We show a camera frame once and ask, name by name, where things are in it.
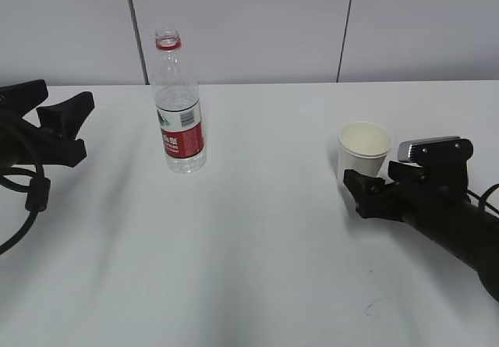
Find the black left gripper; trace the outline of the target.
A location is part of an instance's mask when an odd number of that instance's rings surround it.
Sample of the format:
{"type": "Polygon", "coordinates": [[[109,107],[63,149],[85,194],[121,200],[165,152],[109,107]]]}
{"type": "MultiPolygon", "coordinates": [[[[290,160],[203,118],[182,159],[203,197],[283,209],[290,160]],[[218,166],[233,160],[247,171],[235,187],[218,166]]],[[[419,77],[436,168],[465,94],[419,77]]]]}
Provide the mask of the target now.
{"type": "Polygon", "coordinates": [[[36,109],[40,126],[23,116],[48,98],[44,80],[0,88],[1,168],[14,165],[77,166],[87,156],[77,134],[94,110],[93,94],[84,91],[51,106],[36,109]]]}

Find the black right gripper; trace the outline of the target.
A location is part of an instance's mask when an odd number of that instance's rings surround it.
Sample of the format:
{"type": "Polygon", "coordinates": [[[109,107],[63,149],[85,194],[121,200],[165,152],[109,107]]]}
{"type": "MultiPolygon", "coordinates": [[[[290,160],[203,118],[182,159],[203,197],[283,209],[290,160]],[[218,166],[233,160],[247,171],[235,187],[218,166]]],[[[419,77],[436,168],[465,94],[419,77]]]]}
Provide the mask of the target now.
{"type": "Polygon", "coordinates": [[[414,163],[389,162],[389,185],[382,178],[344,171],[343,183],[362,218],[402,221],[406,214],[455,213],[471,205],[467,161],[473,155],[472,142],[450,140],[422,149],[417,147],[414,163]]]}

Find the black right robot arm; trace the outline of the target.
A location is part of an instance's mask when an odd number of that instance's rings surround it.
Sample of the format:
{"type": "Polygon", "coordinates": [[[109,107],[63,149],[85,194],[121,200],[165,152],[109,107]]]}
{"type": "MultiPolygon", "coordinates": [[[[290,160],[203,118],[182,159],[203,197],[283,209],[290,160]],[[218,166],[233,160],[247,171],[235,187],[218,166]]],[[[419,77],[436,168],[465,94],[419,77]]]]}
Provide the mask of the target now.
{"type": "Polygon", "coordinates": [[[498,297],[498,210],[488,203],[497,190],[469,190],[467,162],[473,145],[460,136],[409,140],[390,161],[390,182],[344,171],[343,183],[362,218],[406,223],[471,267],[498,297]]]}

